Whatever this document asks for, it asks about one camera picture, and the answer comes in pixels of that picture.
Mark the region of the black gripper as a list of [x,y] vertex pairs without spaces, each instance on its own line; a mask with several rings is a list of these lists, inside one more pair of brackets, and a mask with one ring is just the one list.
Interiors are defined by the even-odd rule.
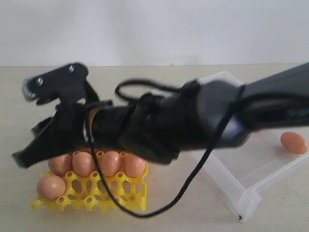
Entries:
[[56,105],[56,113],[31,129],[35,138],[23,150],[12,154],[21,168],[73,151],[79,143],[85,145],[85,118],[99,107],[113,106],[111,100]]

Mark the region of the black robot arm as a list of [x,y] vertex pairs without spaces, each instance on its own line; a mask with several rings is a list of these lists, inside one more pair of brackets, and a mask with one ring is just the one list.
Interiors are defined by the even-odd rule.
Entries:
[[220,120],[233,109],[215,148],[241,146],[253,131],[299,127],[309,123],[307,63],[236,86],[227,81],[193,80],[182,87],[147,79],[128,79],[119,87],[144,85],[168,92],[133,98],[115,93],[126,106],[101,101],[87,81],[88,68],[71,63],[23,81],[28,101],[43,105],[59,99],[54,116],[33,128],[35,138],[13,153],[28,168],[93,142],[95,148],[125,150],[145,160],[169,164],[181,151],[210,148]]

